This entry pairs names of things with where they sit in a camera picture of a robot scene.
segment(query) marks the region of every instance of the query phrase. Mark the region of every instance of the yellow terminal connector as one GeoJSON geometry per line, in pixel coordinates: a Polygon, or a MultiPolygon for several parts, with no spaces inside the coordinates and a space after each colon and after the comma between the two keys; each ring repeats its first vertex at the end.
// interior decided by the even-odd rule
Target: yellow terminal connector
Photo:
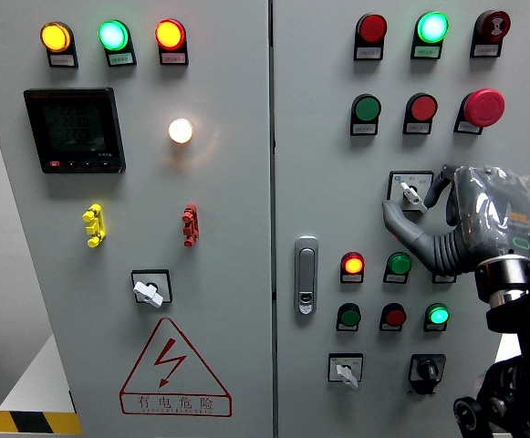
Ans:
{"type": "Polygon", "coordinates": [[[94,203],[88,210],[82,214],[82,220],[87,223],[86,234],[92,235],[88,240],[88,246],[96,248],[107,235],[107,229],[104,226],[102,218],[102,207],[94,203]]]}

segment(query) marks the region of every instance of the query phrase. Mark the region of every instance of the gray metal panel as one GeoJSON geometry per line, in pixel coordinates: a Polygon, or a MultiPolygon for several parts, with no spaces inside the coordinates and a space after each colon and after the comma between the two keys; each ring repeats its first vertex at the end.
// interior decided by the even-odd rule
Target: gray metal panel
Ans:
{"type": "MultiPolygon", "coordinates": [[[[272,435],[268,85],[266,1],[0,1],[0,146],[85,436],[272,435]],[[159,65],[153,31],[168,17],[186,28],[187,68],[159,65]],[[107,67],[107,19],[129,27],[136,67],[107,67]],[[47,65],[49,21],[71,27],[78,69],[47,65]],[[114,88],[125,173],[41,172],[22,93],[52,87],[114,88]],[[167,137],[180,117],[194,126],[184,147],[167,137]],[[95,202],[108,237],[90,249],[81,215],[95,202]],[[187,203],[201,229],[191,249],[187,203]],[[130,271],[145,268],[170,269],[172,304],[134,303],[130,271]],[[121,412],[120,389],[163,317],[230,392],[231,418],[121,412]]],[[[177,372],[202,382],[185,362],[177,372]]]]}
{"type": "MultiPolygon", "coordinates": [[[[475,394],[499,337],[487,330],[488,307],[472,275],[433,285],[413,258],[406,286],[382,283],[389,255],[404,248],[384,228],[380,204],[392,170],[437,172],[449,162],[530,174],[530,2],[316,1],[305,8],[278,0],[274,41],[279,436],[458,437],[452,403],[475,394]],[[470,60],[475,20],[497,7],[512,17],[502,56],[470,60]],[[430,10],[450,20],[442,58],[411,61],[415,23],[430,10]],[[388,21],[380,62],[352,60],[355,25],[366,13],[388,21]],[[453,134],[462,99],[484,87],[504,93],[504,116],[481,137],[453,134]],[[405,105],[418,92],[438,100],[432,133],[403,136],[405,105]],[[379,134],[350,138],[351,104],[362,93],[381,101],[379,134]],[[317,312],[301,318],[292,308],[300,235],[319,241],[317,312]],[[339,284],[340,258],[349,251],[366,260],[360,286],[339,284]],[[447,331],[424,333],[425,309],[439,301],[451,311],[447,331]],[[361,309],[357,333],[335,330],[345,302],[361,309]],[[379,332],[380,311],[390,302],[408,315],[400,333],[379,332]],[[327,382],[327,354],[337,352],[364,354],[358,391],[327,382]],[[446,355],[436,395],[408,393],[413,353],[446,355]]],[[[421,223],[448,231],[441,206],[421,223]]]]}

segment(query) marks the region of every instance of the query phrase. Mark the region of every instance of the red terminal connector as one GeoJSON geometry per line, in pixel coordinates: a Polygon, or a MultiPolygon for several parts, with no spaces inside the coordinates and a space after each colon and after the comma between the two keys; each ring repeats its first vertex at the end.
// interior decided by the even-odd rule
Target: red terminal connector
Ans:
{"type": "Polygon", "coordinates": [[[188,203],[187,207],[183,211],[183,235],[185,235],[185,241],[183,245],[191,248],[200,237],[200,227],[198,225],[198,212],[195,208],[195,204],[188,203]]]}

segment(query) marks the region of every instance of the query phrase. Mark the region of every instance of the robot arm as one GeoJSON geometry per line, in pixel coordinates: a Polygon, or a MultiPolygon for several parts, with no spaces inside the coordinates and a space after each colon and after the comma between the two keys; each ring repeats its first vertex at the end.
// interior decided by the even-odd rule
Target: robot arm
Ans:
{"type": "Polygon", "coordinates": [[[458,399],[462,436],[491,438],[488,423],[530,438],[530,188],[497,167],[443,166],[424,199],[433,207],[451,186],[446,235],[430,235],[394,202],[383,202],[384,224],[434,274],[474,272],[479,298],[490,305],[488,328],[517,333],[522,355],[494,364],[477,400],[458,399]]]}

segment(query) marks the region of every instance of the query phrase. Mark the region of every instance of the lightning bolt symbol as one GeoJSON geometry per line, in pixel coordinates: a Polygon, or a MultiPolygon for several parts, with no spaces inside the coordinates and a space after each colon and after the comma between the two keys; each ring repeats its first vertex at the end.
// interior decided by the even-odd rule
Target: lightning bolt symbol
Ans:
{"type": "Polygon", "coordinates": [[[177,368],[180,365],[182,365],[183,360],[187,358],[187,355],[186,355],[186,356],[178,356],[177,358],[165,359],[165,355],[171,349],[171,347],[173,347],[174,344],[175,344],[175,339],[170,338],[170,340],[167,341],[167,344],[165,344],[163,351],[161,352],[161,354],[159,355],[159,357],[155,360],[155,363],[153,364],[155,366],[155,365],[162,365],[163,363],[177,361],[177,363],[173,367],[173,370],[171,370],[171,372],[167,375],[167,377],[165,379],[161,379],[160,384],[159,384],[160,388],[164,387],[165,385],[169,383],[168,379],[170,378],[170,376],[175,372],[175,370],[177,370],[177,368]]]}

